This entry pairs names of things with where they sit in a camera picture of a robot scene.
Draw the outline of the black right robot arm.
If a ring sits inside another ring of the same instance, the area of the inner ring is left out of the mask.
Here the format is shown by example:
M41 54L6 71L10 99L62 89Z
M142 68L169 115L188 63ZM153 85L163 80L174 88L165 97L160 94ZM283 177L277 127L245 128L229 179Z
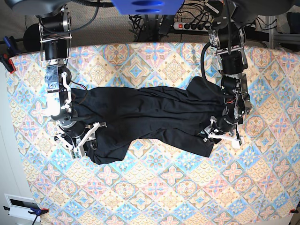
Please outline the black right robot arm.
M67 68L73 30L67 1L7 0L5 3L14 12L39 19L40 55L46 62L47 110L62 130L54 139L66 146L73 159L82 158L87 146L96 150L96 130L106 123L85 123L90 116L79 116L73 106L72 75Z

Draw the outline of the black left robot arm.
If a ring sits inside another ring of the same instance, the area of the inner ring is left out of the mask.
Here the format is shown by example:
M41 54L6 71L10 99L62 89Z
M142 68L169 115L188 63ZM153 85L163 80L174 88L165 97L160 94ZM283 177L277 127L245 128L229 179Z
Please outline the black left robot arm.
M205 85L216 96L224 100L225 109L221 116L211 116L210 124L204 129L205 143L216 144L229 140L232 147L239 148L242 140L238 125L243 116L252 108L248 93L247 77L243 72L248 68L244 44L244 26L252 23L257 16L277 16L291 9L293 0L225 0L223 10L209 29L209 43L201 53L201 73ZM204 69L204 55L209 47L216 49L222 76L220 90L208 83Z

